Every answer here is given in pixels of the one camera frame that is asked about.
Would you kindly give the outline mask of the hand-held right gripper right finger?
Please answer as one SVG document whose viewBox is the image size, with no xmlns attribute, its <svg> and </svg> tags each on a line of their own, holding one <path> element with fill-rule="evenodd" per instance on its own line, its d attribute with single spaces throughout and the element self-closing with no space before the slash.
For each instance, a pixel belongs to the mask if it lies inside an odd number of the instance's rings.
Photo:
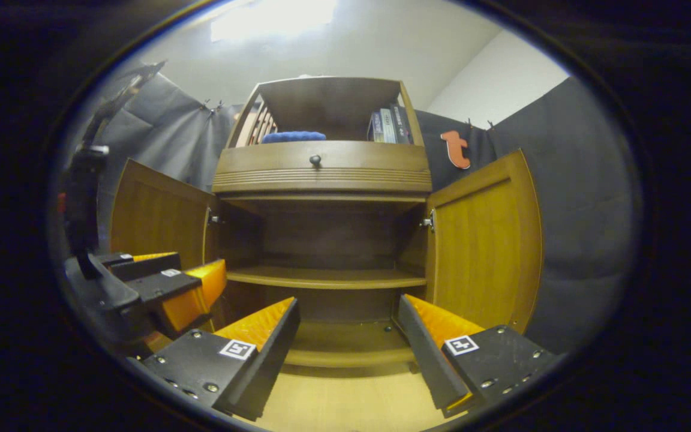
<svg viewBox="0 0 691 432">
<path fill-rule="evenodd" d="M 398 301 L 398 327 L 434 407 L 447 418 L 501 404 L 562 359 L 510 326 L 483 328 L 406 293 Z"/>
</svg>

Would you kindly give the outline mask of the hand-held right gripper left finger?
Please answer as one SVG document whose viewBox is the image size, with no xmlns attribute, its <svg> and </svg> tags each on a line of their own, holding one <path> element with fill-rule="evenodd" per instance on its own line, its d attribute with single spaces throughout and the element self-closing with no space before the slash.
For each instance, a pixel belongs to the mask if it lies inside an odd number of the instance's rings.
<svg viewBox="0 0 691 432">
<path fill-rule="evenodd" d="M 299 325 L 299 301 L 286 298 L 217 332 L 188 331 L 142 360 L 142 367 L 195 404 L 255 421 Z"/>
</svg>

